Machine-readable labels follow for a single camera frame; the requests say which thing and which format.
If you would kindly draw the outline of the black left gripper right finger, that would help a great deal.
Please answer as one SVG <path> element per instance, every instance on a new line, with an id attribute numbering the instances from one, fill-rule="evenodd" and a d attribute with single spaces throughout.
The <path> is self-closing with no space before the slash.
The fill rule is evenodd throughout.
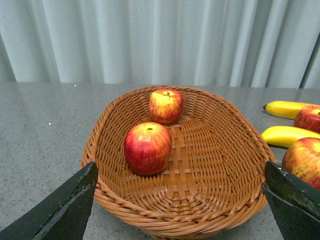
<path id="1" fill-rule="evenodd" d="M 262 185 L 274 219 L 285 240 L 320 238 L 320 191 L 272 161 L 264 168 Z"/>

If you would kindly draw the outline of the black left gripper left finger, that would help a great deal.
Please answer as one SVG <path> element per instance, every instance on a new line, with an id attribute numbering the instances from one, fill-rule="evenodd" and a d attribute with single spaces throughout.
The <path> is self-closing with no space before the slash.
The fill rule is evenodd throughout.
<path id="1" fill-rule="evenodd" d="M 82 240 L 98 180 L 90 162 L 38 205 L 0 231 L 2 240 Z"/>

